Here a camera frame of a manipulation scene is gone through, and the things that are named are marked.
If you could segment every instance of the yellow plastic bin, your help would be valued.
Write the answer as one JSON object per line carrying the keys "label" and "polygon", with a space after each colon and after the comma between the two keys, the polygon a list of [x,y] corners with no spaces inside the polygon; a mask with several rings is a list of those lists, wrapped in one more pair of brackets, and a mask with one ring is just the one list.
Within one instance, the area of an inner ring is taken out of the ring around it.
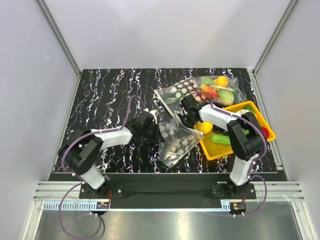
{"label": "yellow plastic bin", "polygon": [[[262,114],[260,113],[260,111],[258,110],[256,105],[252,101],[245,101],[245,102],[242,102],[242,103],[239,103],[236,105],[225,107],[224,109],[228,110],[230,112],[236,113],[237,111],[243,109],[246,105],[250,105],[252,107],[252,109],[254,110],[255,116],[257,118],[257,121],[258,121],[260,127],[265,127],[268,130],[269,137],[267,138],[267,141],[270,142],[270,141],[275,140],[276,135],[275,135],[274,131],[272,131],[271,127],[269,126],[269,124],[267,123],[265,118],[262,116]],[[194,125],[194,128],[196,130],[200,130],[197,127],[197,124]],[[200,142],[202,149],[204,151],[204,154],[205,154],[206,158],[208,159],[208,161],[212,161],[212,160],[221,158],[225,155],[230,155],[230,154],[234,153],[232,151],[232,148],[230,145],[222,145],[222,144],[212,142],[211,136],[214,134],[219,134],[219,133],[211,131],[208,134],[205,134],[203,136],[203,140]]]}

